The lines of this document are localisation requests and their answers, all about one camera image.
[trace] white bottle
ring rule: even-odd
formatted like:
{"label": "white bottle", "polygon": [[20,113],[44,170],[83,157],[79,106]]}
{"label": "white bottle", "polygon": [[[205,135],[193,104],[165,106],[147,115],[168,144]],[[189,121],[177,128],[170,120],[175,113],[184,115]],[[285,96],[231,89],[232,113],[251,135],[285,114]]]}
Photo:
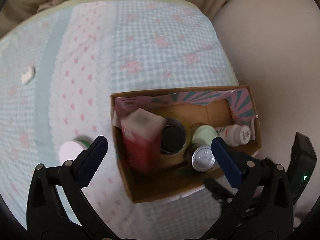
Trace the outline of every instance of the white bottle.
{"label": "white bottle", "polygon": [[217,135],[231,147],[245,145],[249,142],[251,137],[250,128],[246,125],[234,124],[216,127],[215,130],[217,131]]}

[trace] green lid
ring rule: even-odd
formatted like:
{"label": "green lid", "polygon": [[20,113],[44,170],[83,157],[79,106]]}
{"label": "green lid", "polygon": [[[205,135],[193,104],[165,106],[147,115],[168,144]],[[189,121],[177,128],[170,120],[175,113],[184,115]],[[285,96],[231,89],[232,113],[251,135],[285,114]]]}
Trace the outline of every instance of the green lid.
{"label": "green lid", "polygon": [[210,125],[200,126],[192,136],[192,143],[211,145],[212,140],[217,137],[216,130]]}
{"label": "green lid", "polygon": [[78,142],[81,142],[84,144],[84,146],[86,146],[87,148],[89,148],[89,146],[91,145],[91,143],[85,141],[85,140],[77,140]]}

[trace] cardboard box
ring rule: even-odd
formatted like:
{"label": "cardboard box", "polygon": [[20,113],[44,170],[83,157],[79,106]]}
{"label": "cardboard box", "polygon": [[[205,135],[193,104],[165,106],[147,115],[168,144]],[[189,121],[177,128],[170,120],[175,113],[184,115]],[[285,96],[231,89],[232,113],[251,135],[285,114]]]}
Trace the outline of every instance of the cardboard box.
{"label": "cardboard box", "polygon": [[[249,155],[253,155],[259,148],[261,148],[260,126],[257,119],[258,115],[256,113],[252,93],[248,86],[193,87],[180,89],[145,90],[112,94],[112,120],[114,120],[114,122],[116,123],[116,119],[119,119],[119,116],[116,116],[115,114],[116,98],[134,98],[137,96],[155,97],[175,94],[177,92],[181,93],[206,91],[207,93],[210,93],[211,91],[225,91],[227,93],[228,90],[232,90],[231,92],[236,90],[236,93],[239,89],[247,89],[247,91],[249,92],[250,100],[252,102],[252,114],[254,116],[253,123],[255,139],[251,140],[247,145],[236,147],[235,150],[238,152],[243,151]],[[141,106],[131,106],[133,110],[135,110],[135,107],[139,108]],[[158,107],[156,109],[146,110],[156,112],[159,109],[160,108]],[[227,99],[212,101],[207,105],[196,105],[185,102],[183,104],[166,106],[165,109],[161,107],[161,109],[174,113],[177,116],[181,117],[188,123],[190,128],[201,124],[209,124],[213,127],[231,125],[234,124],[234,119],[236,119],[230,110],[230,101],[228,102]],[[121,113],[121,111],[118,111],[118,114],[124,115],[126,113]],[[172,166],[171,169],[161,170],[148,176],[144,176],[139,172],[136,172],[129,166],[121,129],[114,126],[113,135],[116,146],[119,171],[124,183],[125,190],[133,203],[149,202],[170,197],[184,191],[199,187],[203,184],[203,180],[207,177],[217,179],[223,175],[223,172],[220,168],[208,172],[190,172],[190,170],[186,169],[186,163],[184,163],[181,159],[180,166],[177,166],[175,163],[175,165]]]}

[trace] metal tin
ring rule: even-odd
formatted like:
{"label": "metal tin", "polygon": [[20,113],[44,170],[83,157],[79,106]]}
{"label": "metal tin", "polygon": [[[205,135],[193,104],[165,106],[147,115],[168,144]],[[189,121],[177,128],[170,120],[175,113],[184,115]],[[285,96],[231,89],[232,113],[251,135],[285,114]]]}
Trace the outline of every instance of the metal tin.
{"label": "metal tin", "polygon": [[186,160],[196,171],[204,172],[212,168],[216,159],[209,145],[194,143],[186,149]]}

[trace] mattress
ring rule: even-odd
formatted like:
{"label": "mattress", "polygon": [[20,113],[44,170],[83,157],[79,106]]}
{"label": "mattress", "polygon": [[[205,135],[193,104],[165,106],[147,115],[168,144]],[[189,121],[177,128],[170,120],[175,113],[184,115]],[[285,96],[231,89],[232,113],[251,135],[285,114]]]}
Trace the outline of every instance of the mattress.
{"label": "mattress", "polygon": [[[68,1],[2,38],[0,66],[0,194],[24,227],[35,166],[60,165],[58,151],[65,141],[93,141],[98,135],[108,139],[109,150],[83,192],[119,237],[198,238],[217,220],[220,205],[206,189],[184,198],[131,203],[111,132],[112,93],[238,84],[211,22],[193,4]],[[30,66],[35,78],[23,85],[21,74]],[[58,190],[69,218],[77,222]]]}

